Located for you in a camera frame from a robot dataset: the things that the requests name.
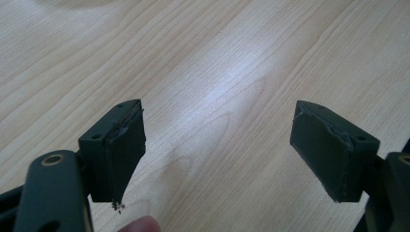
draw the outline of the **dark green plastic part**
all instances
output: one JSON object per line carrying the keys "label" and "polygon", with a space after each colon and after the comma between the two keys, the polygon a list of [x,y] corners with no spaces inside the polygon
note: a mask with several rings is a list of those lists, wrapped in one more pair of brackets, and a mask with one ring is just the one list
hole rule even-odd
{"label": "dark green plastic part", "polygon": [[390,231],[410,231],[410,154],[389,153],[381,171],[394,215]]}
{"label": "dark green plastic part", "polygon": [[322,105],[298,101],[290,144],[336,202],[358,202],[380,141]]}
{"label": "dark green plastic part", "polygon": [[94,202],[121,203],[132,173],[145,154],[141,100],[114,106],[79,139],[79,153],[91,172]]}
{"label": "dark green plastic part", "polygon": [[[60,159],[47,164],[50,157]],[[30,164],[14,231],[92,231],[87,206],[75,153],[45,154]]]}

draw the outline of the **clamp jaw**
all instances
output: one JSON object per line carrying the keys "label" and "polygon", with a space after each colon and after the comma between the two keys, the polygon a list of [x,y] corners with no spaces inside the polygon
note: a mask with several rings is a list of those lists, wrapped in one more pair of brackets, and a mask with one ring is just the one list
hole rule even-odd
{"label": "clamp jaw", "polygon": [[87,196],[115,210],[145,154],[141,100],[109,110],[79,139],[79,151],[35,159],[26,183],[0,195],[2,231],[93,231]]}
{"label": "clamp jaw", "polygon": [[410,231],[410,143],[377,156],[380,141],[332,110],[298,101],[290,144],[336,202],[369,196],[355,231]]}

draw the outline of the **wooden table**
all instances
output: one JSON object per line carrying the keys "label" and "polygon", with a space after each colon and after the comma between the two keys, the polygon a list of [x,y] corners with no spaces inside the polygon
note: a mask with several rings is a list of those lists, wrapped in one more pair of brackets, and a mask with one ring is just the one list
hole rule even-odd
{"label": "wooden table", "polygon": [[163,231],[352,231],[289,145],[296,100],[400,151],[410,136],[406,0],[0,0],[0,190],[36,157],[76,150],[118,102],[142,99],[147,153],[119,215]]}

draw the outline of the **wood grain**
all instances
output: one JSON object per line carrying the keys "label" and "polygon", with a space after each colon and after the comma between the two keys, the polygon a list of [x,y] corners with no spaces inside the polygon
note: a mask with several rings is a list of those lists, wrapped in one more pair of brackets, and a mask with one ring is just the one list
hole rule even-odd
{"label": "wood grain", "polygon": [[405,0],[0,0],[0,191],[34,158],[76,150],[117,102],[141,98],[147,153],[119,215],[163,231],[352,231],[289,145],[296,100],[382,141],[410,136]]}

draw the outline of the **finger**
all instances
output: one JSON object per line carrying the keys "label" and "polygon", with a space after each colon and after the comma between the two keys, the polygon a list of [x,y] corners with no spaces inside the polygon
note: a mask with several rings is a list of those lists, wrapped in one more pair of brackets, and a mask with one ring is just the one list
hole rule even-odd
{"label": "finger", "polygon": [[151,216],[140,217],[126,225],[118,232],[161,232],[160,225]]}

